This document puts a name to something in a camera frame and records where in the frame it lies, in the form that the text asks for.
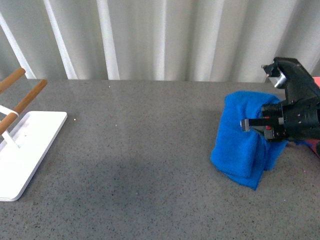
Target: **folded towel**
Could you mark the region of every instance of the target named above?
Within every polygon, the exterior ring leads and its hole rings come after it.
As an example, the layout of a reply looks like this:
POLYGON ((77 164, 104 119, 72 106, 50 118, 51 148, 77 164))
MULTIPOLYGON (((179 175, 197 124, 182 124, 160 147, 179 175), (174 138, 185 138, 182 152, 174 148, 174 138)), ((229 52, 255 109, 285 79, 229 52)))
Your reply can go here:
POLYGON ((271 170, 287 144, 267 142, 253 130, 242 131, 242 119, 261 117, 263 104, 276 104, 274 95, 237 91, 225 97, 211 161, 215 167, 233 181, 257 189, 264 170, 271 170))

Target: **speckled gray table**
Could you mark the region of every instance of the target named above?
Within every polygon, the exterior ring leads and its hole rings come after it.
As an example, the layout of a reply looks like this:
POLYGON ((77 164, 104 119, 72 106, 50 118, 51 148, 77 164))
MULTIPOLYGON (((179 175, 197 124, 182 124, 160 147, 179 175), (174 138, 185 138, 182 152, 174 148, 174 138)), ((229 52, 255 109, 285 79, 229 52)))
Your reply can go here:
MULTIPOLYGON (((36 84, 0 95, 14 107, 36 84)), ((224 96, 270 83, 49 80, 27 108, 68 119, 0 239, 319 239, 320 160, 289 144, 257 191, 210 162, 224 96)))

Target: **white curtain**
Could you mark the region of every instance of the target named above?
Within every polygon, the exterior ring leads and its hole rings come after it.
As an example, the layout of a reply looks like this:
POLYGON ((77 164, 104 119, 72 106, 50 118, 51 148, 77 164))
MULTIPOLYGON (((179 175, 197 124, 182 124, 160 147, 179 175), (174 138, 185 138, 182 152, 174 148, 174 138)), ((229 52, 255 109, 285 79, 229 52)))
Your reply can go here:
POLYGON ((319 0, 2 0, 0 78, 264 82, 320 76, 319 0))

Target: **white stand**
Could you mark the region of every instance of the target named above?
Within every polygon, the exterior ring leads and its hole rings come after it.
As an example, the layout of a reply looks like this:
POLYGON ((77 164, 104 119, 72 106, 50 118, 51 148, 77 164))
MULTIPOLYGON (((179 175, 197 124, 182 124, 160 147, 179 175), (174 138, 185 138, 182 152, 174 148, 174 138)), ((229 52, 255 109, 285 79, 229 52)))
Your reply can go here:
POLYGON ((30 111, 0 143, 0 201, 16 201, 26 189, 67 119, 66 112, 30 111))

